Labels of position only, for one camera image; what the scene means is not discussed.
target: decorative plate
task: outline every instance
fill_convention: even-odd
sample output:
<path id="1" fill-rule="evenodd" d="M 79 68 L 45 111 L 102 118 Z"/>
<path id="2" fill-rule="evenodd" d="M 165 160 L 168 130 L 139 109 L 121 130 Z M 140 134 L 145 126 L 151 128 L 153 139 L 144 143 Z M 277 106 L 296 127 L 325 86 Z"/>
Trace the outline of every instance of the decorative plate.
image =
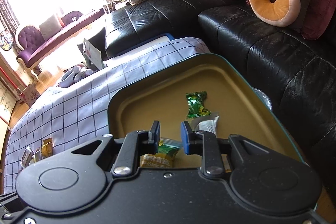
<path id="1" fill-rule="evenodd" d="M 14 38 L 8 31 L 0 32 L 0 48 L 9 51 L 13 47 Z"/>

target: stuffed toy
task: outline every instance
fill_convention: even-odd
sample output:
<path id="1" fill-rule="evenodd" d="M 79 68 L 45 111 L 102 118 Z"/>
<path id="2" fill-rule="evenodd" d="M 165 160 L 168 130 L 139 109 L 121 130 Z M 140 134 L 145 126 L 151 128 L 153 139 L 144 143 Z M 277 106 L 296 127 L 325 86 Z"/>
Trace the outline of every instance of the stuffed toy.
<path id="1" fill-rule="evenodd" d="M 292 24 L 301 9 L 300 0 L 249 0 L 257 17 L 262 21 L 285 27 Z"/>
<path id="2" fill-rule="evenodd" d="M 68 88 L 92 73 L 93 71 L 85 68 L 83 64 L 76 65 L 68 69 L 68 71 L 63 75 L 59 86 L 62 88 Z"/>

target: wrapped candy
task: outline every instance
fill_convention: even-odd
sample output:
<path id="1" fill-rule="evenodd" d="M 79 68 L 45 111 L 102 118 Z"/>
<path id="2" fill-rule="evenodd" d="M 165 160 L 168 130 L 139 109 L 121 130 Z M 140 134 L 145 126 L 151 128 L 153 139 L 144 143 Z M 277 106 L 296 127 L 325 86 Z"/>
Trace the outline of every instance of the wrapped candy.
<path id="1" fill-rule="evenodd" d="M 29 165 L 30 161 L 33 158 L 33 155 L 34 155 L 34 151 L 32 151 L 30 146 L 27 146 L 26 150 L 23 152 L 23 156 L 22 156 L 22 159 L 21 159 L 21 162 L 20 162 L 20 164 L 23 168 L 25 168 Z"/>
<path id="2" fill-rule="evenodd" d="M 207 97 L 206 91 L 187 93 L 185 97 L 188 100 L 187 118 L 195 118 L 210 115 L 211 112 L 204 107 L 204 99 Z"/>
<path id="3" fill-rule="evenodd" d="M 53 155 L 53 139 L 52 138 L 47 138 L 42 141 L 43 145 L 41 148 L 41 155 L 42 158 L 48 158 Z"/>
<path id="4" fill-rule="evenodd" d="M 200 116 L 193 119 L 190 123 L 190 126 L 193 131 L 204 130 L 211 132 L 217 136 L 217 122 L 219 119 L 219 112 L 212 112 L 208 116 Z"/>
<path id="5" fill-rule="evenodd" d="M 140 167 L 172 168 L 175 156 L 181 148 L 182 143 L 179 141 L 160 138 L 158 152 L 155 155 L 143 155 Z"/>

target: white checkered blanket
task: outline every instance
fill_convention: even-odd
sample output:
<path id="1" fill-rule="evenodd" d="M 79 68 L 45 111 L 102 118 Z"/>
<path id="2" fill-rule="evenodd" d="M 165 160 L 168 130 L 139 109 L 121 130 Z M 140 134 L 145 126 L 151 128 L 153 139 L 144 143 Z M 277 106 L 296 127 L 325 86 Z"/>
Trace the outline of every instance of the white checkered blanket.
<path id="1" fill-rule="evenodd" d="M 4 193 L 15 190 L 15 180 L 25 148 L 41 147 L 52 137 L 53 152 L 108 133 L 107 107 L 124 86 L 197 54 L 209 52 L 193 37 L 155 44 L 127 59 L 108 61 L 108 67 L 65 89 L 48 88 L 14 126 L 9 137 L 4 166 Z"/>

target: floral curtain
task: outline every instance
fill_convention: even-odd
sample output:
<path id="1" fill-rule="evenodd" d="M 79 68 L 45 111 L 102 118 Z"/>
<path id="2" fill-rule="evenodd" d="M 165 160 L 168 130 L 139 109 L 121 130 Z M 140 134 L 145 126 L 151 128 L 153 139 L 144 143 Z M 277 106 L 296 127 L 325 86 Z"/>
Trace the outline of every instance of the floral curtain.
<path id="1" fill-rule="evenodd" d="M 15 37 L 15 33 L 17 27 L 19 26 L 19 21 L 17 20 L 8 0 L 0 0 L 0 21 L 4 26 L 5 30 L 9 31 L 13 37 Z M 13 48 L 16 54 L 18 54 L 21 50 L 13 43 Z"/>

